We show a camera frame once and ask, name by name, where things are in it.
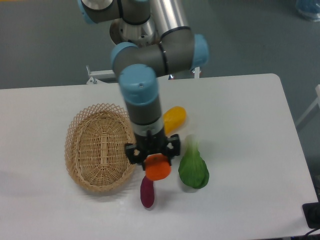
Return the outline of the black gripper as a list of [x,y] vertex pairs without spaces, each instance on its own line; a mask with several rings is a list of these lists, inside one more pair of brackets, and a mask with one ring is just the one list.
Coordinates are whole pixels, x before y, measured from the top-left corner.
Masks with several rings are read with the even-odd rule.
[[125,154],[132,165],[139,165],[144,171],[146,170],[145,160],[149,155],[163,154],[171,166],[172,159],[181,154],[181,140],[178,134],[167,137],[165,130],[161,129],[155,135],[148,131],[147,136],[136,133],[134,136],[136,144],[126,143],[124,145]]

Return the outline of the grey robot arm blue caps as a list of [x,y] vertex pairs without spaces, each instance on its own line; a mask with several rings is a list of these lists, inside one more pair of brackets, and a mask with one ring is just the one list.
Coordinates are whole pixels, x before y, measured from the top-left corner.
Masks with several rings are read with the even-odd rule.
[[124,146],[128,160],[143,166],[162,154],[171,161],[181,142],[165,134],[157,79],[205,65],[205,37],[192,32],[180,0],[80,0],[78,7],[89,23],[121,22],[110,61],[136,139]]

